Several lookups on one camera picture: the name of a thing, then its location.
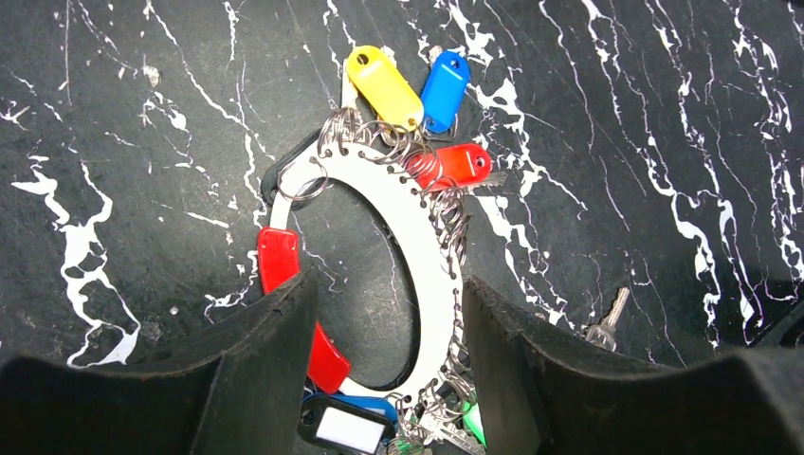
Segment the black key tag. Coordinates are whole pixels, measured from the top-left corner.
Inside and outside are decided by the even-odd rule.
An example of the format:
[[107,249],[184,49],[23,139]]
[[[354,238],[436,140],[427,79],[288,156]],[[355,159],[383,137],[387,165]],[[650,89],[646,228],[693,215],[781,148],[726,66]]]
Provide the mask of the black key tag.
[[313,396],[301,404],[299,436],[315,446],[373,454],[395,435],[385,416],[330,396]]
[[[274,198],[277,194],[277,180],[279,179],[279,172],[284,169],[285,166],[290,164],[291,161],[296,159],[299,155],[302,154],[308,147],[315,144],[317,140],[319,140],[319,134],[321,130],[318,129],[312,133],[310,136],[305,137],[302,142],[299,143],[296,147],[293,148],[289,153],[285,154],[281,158],[277,160],[267,171],[265,171],[265,175],[263,176],[263,181],[260,183],[260,192],[263,194],[263,198],[265,202],[268,204],[269,207],[273,206]],[[316,180],[313,185],[310,186],[310,189],[307,193],[313,192],[315,188],[320,185],[320,179]],[[298,210],[304,207],[310,201],[295,201],[290,206],[292,210]]]

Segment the blue key tag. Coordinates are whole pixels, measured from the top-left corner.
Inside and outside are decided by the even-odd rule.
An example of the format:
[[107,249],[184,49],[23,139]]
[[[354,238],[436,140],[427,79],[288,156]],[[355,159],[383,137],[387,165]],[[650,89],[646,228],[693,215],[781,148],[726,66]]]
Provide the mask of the blue key tag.
[[352,406],[357,406],[358,408],[362,408],[364,410],[369,410],[390,420],[395,427],[396,424],[399,423],[399,416],[396,413],[396,409],[391,403],[388,402],[388,400],[384,398],[344,395],[343,393],[333,393],[331,395],[326,393],[313,393],[305,396],[303,401],[307,401],[308,399],[315,398],[317,396],[327,396],[329,398],[338,400],[341,403],[346,403]]
[[443,134],[455,122],[469,77],[469,64],[455,52],[445,50],[435,59],[422,90],[428,132]]

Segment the metal key blade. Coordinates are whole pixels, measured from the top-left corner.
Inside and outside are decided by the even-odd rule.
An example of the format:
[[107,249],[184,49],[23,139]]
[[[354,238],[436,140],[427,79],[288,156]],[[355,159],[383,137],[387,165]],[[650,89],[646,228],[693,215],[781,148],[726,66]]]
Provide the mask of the metal key blade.
[[431,414],[426,413],[421,422],[419,422],[419,426],[428,431],[434,441],[439,443],[446,441],[470,455],[485,455],[485,448],[481,446],[477,439],[462,429],[455,427],[455,424],[440,422]]
[[480,445],[477,439],[462,429],[455,427],[454,424],[441,425],[441,433],[444,441],[460,448],[464,452],[470,455],[485,455],[485,448]]
[[463,188],[466,193],[470,193],[472,192],[472,190],[480,187],[501,187],[502,185],[505,184],[507,180],[508,180],[508,174],[499,171],[496,173],[490,173],[488,177],[486,177],[485,180],[482,182],[474,183],[472,185],[466,185]]

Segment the plastic key fob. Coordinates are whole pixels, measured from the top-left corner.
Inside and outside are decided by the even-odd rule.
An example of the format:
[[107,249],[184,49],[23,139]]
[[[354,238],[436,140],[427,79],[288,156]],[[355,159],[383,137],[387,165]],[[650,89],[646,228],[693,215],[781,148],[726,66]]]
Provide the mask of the plastic key fob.
[[310,364],[307,366],[307,377],[326,393],[335,393],[349,376],[352,364],[340,353],[324,333],[319,322],[316,322],[316,334],[313,336],[313,348]]
[[[323,393],[312,394],[307,399],[310,399],[316,395],[323,395]],[[343,393],[334,393],[325,396],[331,396],[332,398],[338,401],[342,401],[343,403],[347,403],[352,406],[357,406],[358,408],[370,410],[371,412],[375,412],[379,415],[382,415],[386,419],[390,420],[395,427],[396,424],[399,422],[399,415],[396,413],[396,408],[394,408],[393,405],[385,398],[375,398],[373,396],[344,395]]]
[[485,445],[485,435],[483,434],[483,422],[480,420],[480,407],[475,403],[472,407],[468,403],[464,403],[464,426],[478,438],[483,447]]
[[384,416],[352,406],[329,395],[311,396],[301,403],[297,426],[301,438],[315,446],[374,454],[396,431]]
[[263,227],[257,235],[257,263],[263,292],[269,294],[301,270],[299,236],[292,230]]
[[[292,230],[263,227],[257,235],[257,264],[263,292],[269,294],[300,272],[299,236]],[[351,370],[352,364],[316,322],[307,376],[319,389],[335,393]]]
[[[305,150],[312,147],[316,144],[316,141],[319,140],[319,135],[321,130],[316,130],[308,137],[305,137],[302,142],[299,143],[296,147],[293,148],[289,153],[285,154],[281,158],[277,160],[267,171],[265,171],[265,175],[263,176],[263,181],[260,182],[260,192],[263,194],[263,198],[265,202],[268,204],[269,207],[273,206],[274,198],[277,195],[277,180],[279,179],[279,173],[284,169],[285,166],[290,164],[294,159],[299,157]],[[308,187],[307,191],[303,191],[300,196],[307,195],[318,188],[321,184],[321,179],[312,182]],[[292,210],[298,210],[307,205],[309,200],[306,201],[293,201],[290,206]]]
[[346,60],[346,73],[383,120],[407,131],[421,123],[422,101],[382,50],[372,45],[356,47]]
[[436,135],[449,130],[458,115],[469,77],[469,64],[455,52],[445,50],[435,59],[422,90],[425,129]]
[[[435,182],[432,191],[441,191],[451,186],[451,180],[459,187],[477,185],[491,174],[491,157],[488,152],[478,144],[462,144],[435,151],[443,169],[441,179]],[[418,167],[426,169],[429,166],[420,164],[421,159],[434,159],[432,155],[425,155],[411,160],[409,169]],[[416,182],[424,189],[433,179],[438,177],[439,168],[432,167],[429,173],[416,177]]]

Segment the red key tag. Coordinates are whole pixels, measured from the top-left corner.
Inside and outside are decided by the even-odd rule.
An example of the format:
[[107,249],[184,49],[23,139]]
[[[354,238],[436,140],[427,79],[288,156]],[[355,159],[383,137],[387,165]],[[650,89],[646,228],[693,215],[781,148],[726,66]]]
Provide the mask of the red key tag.
[[[478,144],[461,144],[435,151],[443,169],[441,179],[435,182],[431,191],[441,191],[450,185],[450,179],[459,187],[476,185],[484,181],[491,173],[491,157],[488,152]],[[414,158],[408,164],[408,169],[427,169],[423,160],[435,159],[432,155]],[[416,182],[424,189],[438,177],[439,166],[431,166],[432,170],[416,177]]]
[[257,235],[257,262],[263,292],[270,294],[295,277],[299,267],[299,236],[286,229],[263,227]]
[[[257,262],[263,292],[271,293],[301,270],[299,235],[292,230],[263,227],[257,236]],[[322,391],[335,393],[351,370],[352,364],[330,342],[321,324],[316,323],[307,376]]]
[[321,324],[317,322],[307,376],[321,391],[335,393],[351,370],[352,364],[330,342]]

